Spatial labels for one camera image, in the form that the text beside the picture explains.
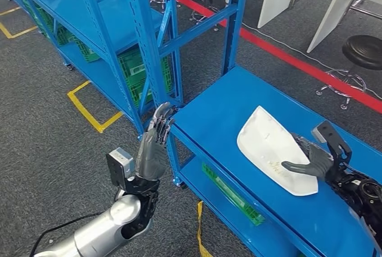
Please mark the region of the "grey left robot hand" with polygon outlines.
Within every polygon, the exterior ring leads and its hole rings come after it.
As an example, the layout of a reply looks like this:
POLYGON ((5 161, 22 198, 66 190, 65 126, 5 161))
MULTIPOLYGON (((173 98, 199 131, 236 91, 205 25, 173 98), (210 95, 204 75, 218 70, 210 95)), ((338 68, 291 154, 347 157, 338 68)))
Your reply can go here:
POLYGON ((142 136, 135 162, 137 176, 149 181, 160 179, 166 168, 167 140, 171 125, 174 107, 165 102, 157 107, 147 130, 142 136))

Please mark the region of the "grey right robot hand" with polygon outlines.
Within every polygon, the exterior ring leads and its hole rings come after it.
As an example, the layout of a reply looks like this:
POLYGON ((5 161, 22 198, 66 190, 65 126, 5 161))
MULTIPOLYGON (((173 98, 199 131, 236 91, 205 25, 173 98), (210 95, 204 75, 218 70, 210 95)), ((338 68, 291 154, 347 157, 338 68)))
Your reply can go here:
POLYGON ((281 164, 291 172, 305 174, 325 179, 326 173, 334 165, 333 157, 321 148, 300 135, 292 133, 294 141, 309 159, 306 165, 283 161, 281 164))

